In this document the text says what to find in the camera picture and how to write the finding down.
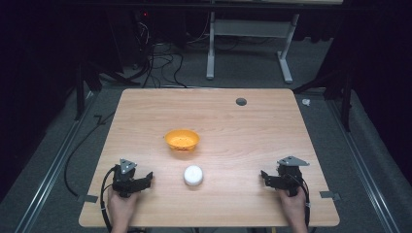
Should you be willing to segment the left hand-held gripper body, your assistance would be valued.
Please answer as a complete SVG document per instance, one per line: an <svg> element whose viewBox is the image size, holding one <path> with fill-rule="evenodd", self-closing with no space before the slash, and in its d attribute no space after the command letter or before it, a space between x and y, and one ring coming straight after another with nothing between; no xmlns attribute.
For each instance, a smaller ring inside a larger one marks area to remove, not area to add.
<svg viewBox="0 0 412 233"><path fill-rule="evenodd" d="M115 166L112 187L122 198L128 198L138 191L137 182L134 180L136 166L135 162L124 158L121 158L120 163Z"/></svg>

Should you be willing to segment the white metal desk frame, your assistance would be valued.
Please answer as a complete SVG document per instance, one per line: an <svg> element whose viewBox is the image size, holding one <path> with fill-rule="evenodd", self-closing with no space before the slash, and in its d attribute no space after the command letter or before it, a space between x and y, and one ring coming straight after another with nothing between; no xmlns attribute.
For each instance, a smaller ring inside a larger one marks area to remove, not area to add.
<svg viewBox="0 0 412 233"><path fill-rule="evenodd" d="M281 38L285 40L282 50L276 55L282 71L285 83L292 83L292 75L287 61L288 51L292 43L292 37L297 27L299 14L292 16L289 21L261 21L246 19L220 19L215 13L209 14L209 48L207 55L206 79L215 77L215 37L259 37L259 38Z"/></svg>

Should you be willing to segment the white round cup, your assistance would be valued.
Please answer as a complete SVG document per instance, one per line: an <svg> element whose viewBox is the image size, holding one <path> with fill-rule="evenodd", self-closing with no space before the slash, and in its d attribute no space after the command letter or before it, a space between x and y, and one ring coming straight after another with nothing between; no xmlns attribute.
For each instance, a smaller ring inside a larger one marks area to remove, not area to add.
<svg viewBox="0 0 412 233"><path fill-rule="evenodd" d="M184 181L187 185L198 186L203 181L203 171L199 166L190 165L184 172Z"/></svg>

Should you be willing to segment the orange plastic bowl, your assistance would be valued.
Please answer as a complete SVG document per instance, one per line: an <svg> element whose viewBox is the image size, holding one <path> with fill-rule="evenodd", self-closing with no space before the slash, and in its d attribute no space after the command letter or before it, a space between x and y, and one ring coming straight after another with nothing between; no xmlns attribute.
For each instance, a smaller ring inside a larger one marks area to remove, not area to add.
<svg viewBox="0 0 412 233"><path fill-rule="evenodd" d="M200 141L199 135L189 129L174 129L164 136L166 144L172 150L193 150Z"/></svg>

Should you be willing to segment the person's left hand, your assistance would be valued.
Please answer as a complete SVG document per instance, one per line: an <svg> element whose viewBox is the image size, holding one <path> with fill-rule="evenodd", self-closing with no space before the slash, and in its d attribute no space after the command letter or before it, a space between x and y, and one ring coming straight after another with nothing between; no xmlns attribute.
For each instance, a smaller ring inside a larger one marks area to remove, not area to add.
<svg viewBox="0 0 412 233"><path fill-rule="evenodd" d="M135 212L139 194L132 193L128 198L122 198L111 187L108 190L108 210L113 226L128 226Z"/></svg>

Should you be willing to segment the person's right hand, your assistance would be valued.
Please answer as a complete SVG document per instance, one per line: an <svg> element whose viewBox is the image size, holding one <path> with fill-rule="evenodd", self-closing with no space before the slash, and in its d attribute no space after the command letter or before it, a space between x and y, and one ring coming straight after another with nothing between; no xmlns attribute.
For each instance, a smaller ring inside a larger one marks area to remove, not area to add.
<svg viewBox="0 0 412 233"><path fill-rule="evenodd" d="M279 189L284 215L290 225L305 226L306 197L303 189L299 187L295 196L290 196L286 190Z"/></svg>

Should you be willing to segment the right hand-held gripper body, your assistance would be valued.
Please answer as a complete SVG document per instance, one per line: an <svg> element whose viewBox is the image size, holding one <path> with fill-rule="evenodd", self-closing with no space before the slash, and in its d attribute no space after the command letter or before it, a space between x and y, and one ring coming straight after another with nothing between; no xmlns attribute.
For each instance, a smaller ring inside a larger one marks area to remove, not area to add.
<svg viewBox="0 0 412 233"><path fill-rule="evenodd" d="M309 163L294 156L282 158L278 160L277 163L278 177L276 187L287 190L290 197L296 196L297 189L301 187L304 194L307 195L308 191L305 187L305 180L302 177L300 167L309 166Z"/></svg>

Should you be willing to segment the black metal stand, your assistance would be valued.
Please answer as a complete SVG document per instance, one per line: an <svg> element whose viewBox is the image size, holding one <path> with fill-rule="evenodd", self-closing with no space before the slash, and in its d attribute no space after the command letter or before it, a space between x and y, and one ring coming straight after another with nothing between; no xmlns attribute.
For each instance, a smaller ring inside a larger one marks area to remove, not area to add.
<svg viewBox="0 0 412 233"><path fill-rule="evenodd" d="M76 99L77 99L77 115L75 120L79 120L81 116L86 112L86 96L85 96L85 84L91 91L100 91L102 84L99 81L99 75L104 74L109 78L114 79L117 82L124 83L132 86L139 86L139 83L133 82L110 71L103 66L95 62L81 62L75 70L76 81Z"/></svg>
<svg viewBox="0 0 412 233"><path fill-rule="evenodd" d="M294 88L294 94L300 94L312 88L323 87L326 100L341 99L340 121L346 131L350 131L349 113L351 109L352 74L351 69L337 68L326 75L317 77L311 82Z"/></svg>

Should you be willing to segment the dark equipment with red light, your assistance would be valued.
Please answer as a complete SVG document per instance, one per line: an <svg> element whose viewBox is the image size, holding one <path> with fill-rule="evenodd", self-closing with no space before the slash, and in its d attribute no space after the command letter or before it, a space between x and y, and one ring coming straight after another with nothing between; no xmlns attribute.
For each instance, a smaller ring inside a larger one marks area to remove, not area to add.
<svg viewBox="0 0 412 233"><path fill-rule="evenodd" d="M121 67L143 64L157 40L178 48L186 44L186 16L182 11L111 9L107 16Z"/></svg>

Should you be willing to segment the metal floor rail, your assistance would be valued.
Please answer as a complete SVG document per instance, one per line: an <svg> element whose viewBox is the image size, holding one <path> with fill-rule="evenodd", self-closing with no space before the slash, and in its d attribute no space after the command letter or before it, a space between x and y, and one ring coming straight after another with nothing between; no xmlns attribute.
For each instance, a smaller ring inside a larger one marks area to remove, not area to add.
<svg viewBox="0 0 412 233"><path fill-rule="evenodd" d="M43 209L43 206L48 199L52 188L68 158L68 150L72 146L73 141L84 121L85 114L90 109L91 105L95 101L96 93L89 91L86 95L86 108L84 111L76 117L74 122L66 134L61 146L59 147L54 160L48 168L48 171L38 189L32 198L30 205L26 209L23 217L20 219L14 233L29 233L31 228L36 221L39 213Z"/></svg>
<svg viewBox="0 0 412 233"><path fill-rule="evenodd" d="M340 112L334 101L326 102L334 120L336 121L344 139L349 147L351 159L353 160L355 169L358 173L360 181L365 189L368 199L378 216L385 233L400 233L399 227L395 222L395 218L391 213L388 203L385 200L380 188L373 179L366 162L362 158L362 154L356 145L352 134L346 130L341 122Z"/></svg>

